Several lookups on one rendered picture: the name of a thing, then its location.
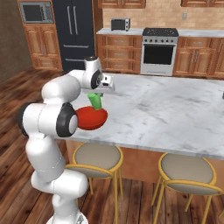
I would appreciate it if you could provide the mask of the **wooden wall cupboard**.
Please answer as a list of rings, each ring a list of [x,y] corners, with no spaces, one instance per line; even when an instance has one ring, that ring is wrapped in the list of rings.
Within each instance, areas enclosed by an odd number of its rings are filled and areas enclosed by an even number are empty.
[[[224,0],[181,0],[182,7],[219,7],[224,8]]]
[[[144,9],[146,0],[98,0],[100,8]]]

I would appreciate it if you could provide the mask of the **red bowl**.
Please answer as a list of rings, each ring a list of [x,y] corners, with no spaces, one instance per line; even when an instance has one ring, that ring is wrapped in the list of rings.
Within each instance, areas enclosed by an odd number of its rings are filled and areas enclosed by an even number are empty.
[[[108,119],[108,112],[104,108],[98,110],[92,106],[82,107],[76,110],[78,127],[82,130],[97,130]]]

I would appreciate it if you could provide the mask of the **silver oven with black hob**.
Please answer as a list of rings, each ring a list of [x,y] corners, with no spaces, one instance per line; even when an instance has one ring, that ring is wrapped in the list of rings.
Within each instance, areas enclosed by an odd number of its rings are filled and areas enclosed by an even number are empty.
[[[144,28],[140,74],[172,76],[178,40],[176,28]]]

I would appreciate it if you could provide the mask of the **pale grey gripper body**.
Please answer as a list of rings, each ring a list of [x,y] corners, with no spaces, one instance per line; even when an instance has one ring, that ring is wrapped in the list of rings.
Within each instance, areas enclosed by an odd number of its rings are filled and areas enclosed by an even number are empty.
[[[115,92],[114,86],[99,86],[96,89],[82,89],[83,93],[94,93],[94,94],[112,94]]]

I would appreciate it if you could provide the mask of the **wooden kitchen island base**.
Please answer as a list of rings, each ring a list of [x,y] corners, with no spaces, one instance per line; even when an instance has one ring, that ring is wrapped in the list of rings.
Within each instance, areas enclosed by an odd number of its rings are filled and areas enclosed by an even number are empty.
[[[100,154],[93,150],[87,152],[87,161],[98,161],[102,168],[108,169],[116,163],[112,152],[103,152],[105,145],[101,146]],[[122,177],[125,179],[141,180],[156,183],[158,180],[158,159],[162,152],[151,150],[137,150],[122,147],[124,160],[122,162]],[[224,191],[224,160],[211,159],[208,161],[217,172],[216,185]]]

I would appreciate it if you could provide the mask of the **green cup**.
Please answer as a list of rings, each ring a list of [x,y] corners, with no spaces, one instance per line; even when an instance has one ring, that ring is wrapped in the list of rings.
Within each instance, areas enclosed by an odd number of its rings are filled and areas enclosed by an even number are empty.
[[[101,109],[102,108],[102,101],[101,101],[101,96],[99,94],[95,93],[89,93],[87,95],[88,99],[90,100],[92,106],[94,107],[95,110]]]

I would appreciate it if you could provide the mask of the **wooden tall cupboard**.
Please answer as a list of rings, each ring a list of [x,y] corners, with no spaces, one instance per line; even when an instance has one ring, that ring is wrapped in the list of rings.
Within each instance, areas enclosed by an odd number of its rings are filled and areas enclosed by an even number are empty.
[[[25,23],[19,7],[20,2],[50,2],[52,6],[53,23]],[[17,0],[17,5],[22,19],[33,67],[36,69],[61,70],[62,63],[58,33],[53,12],[53,0]]]

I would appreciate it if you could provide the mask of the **wooden base cupboard run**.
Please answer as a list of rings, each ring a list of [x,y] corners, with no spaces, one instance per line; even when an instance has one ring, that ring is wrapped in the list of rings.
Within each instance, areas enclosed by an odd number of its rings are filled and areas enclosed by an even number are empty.
[[[173,75],[224,80],[224,38],[179,37]]]

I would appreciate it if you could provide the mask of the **silver toaster oven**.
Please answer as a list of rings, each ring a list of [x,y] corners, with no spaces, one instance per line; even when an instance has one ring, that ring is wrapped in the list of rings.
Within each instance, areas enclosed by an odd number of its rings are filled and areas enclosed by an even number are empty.
[[[121,17],[121,18],[112,18],[110,20],[110,29],[112,31],[128,31],[130,29],[130,19]]]

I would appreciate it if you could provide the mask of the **wooden drawer cupboard run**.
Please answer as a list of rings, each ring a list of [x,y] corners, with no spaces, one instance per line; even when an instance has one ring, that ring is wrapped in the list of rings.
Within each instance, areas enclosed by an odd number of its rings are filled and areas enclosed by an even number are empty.
[[[142,51],[140,35],[98,34],[98,56],[102,70],[110,73],[139,74]]]

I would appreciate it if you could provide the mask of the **black fridge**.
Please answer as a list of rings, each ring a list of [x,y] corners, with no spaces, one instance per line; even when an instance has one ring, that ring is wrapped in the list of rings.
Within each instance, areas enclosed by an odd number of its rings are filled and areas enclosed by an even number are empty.
[[[91,0],[52,0],[64,71],[85,69],[84,59],[95,55]]]

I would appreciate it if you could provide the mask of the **yellow stool with beige seat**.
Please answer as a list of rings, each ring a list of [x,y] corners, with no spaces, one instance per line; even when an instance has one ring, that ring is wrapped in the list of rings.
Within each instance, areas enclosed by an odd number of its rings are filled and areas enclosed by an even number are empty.
[[[205,211],[201,221],[201,224],[205,224],[212,197],[223,193],[215,185],[217,173],[213,165],[204,157],[164,153],[157,162],[157,168],[159,176],[151,202],[154,205],[158,196],[153,224],[157,224],[165,188],[189,195],[185,211],[188,210],[193,195],[206,196]]]
[[[83,143],[72,155],[67,169],[81,172],[89,180],[90,192],[93,191],[92,179],[114,180],[115,224],[118,224],[118,193],[123,198],[122,180],[123,151],[114,145]]]

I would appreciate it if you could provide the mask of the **grey microwave oven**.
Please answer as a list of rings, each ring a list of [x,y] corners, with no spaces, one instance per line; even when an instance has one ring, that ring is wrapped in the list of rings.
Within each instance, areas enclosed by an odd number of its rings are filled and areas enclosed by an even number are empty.
[[[19,7],[25,23],[53,23],[52,6],[50,2],[20,2]]]

